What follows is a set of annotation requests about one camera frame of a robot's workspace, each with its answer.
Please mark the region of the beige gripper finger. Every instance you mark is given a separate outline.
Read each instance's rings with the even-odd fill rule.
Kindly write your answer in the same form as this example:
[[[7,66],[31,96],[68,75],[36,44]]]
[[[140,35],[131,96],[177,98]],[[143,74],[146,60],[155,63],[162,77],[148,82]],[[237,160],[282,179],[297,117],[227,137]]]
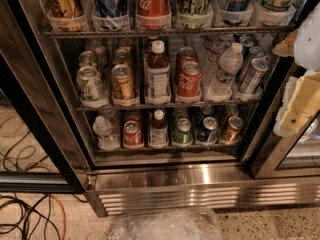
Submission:
[[[320,72],[307,70],[302,77],[290,77],[273,132],[280,137],[298,133],[320,110]]]
[[[278,43],[273,48],[273,53],[280,57],[293,57],[294,56],[294,42],[298,30],[292,31],[284,40]]]

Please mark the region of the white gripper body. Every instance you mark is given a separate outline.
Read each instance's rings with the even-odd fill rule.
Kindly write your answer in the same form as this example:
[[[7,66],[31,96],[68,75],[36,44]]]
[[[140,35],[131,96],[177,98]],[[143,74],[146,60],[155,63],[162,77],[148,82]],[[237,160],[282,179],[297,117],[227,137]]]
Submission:
[[[300,25],[294,41],[295,63],[320,71],[320,2]]]

